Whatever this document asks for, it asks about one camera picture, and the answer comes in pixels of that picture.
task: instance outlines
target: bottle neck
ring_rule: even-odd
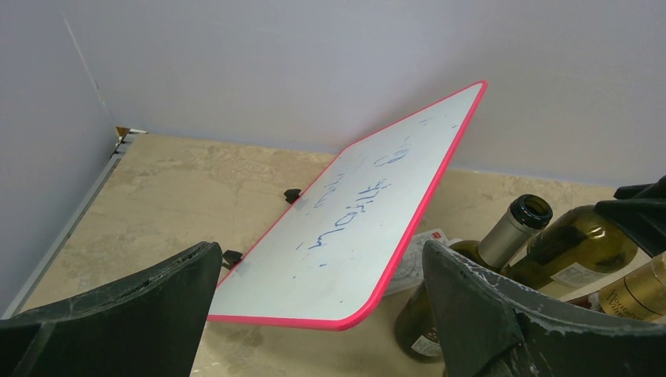
[[[539,232],[522,224],[508,210],[478,244],[478,253],[488,265],[502,269]]]

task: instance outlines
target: green glass bottle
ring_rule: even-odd
[[[538,196],[519,196],[483,240],[464,240],[451,249],[487,269],[500,271],[553,217]],[[422,282],[398,315],[393,329],[397,344],[411,358],[436,362],[442,358],[426,285]]]
[[[634,199],[661,197],[666,191],[666,180],[635,187],[644,189]],[[620,188],[618,192],[633,188]],[[527,246],[527,255],[503,274],[559,298],[622,269],[637,252],[636,244],[597,214],[595,206],[582,206],[562,215],[534,237]]]
[[[666,316],[666,253],[600,290],[568,303],[645,322]]]

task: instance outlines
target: whiteboard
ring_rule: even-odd
[[[208,320],[344,330],[379,300],[486,82],[345,148],[222,280]]]

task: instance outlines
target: beige floor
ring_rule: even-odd
[[[282,192],[306,187],[332,158],[141,135],[24,309],[119,279],[201,240],[246,251],[287,209]],[[548,200],[557,217],[569,208],[608,199],[613,190],[449,170],[419,232],[441,228],[451,238],[479,239],[512,199],[527,192]],[[646,259],[640,254],[628,269]],[[384,298],[366,321],[339,333],[208,323],[192,375],[441,375],[443,364],[416,363],[395,345],[393,321],[408,296],[409,292],[403,292]]]

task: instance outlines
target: white wall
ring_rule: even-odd
[[[113,151],[54,2],[0,2],[0,315]]]
[[[127,126],[332,152],[487,79],[457,166],[665,173],[663,0],[60,1]]]

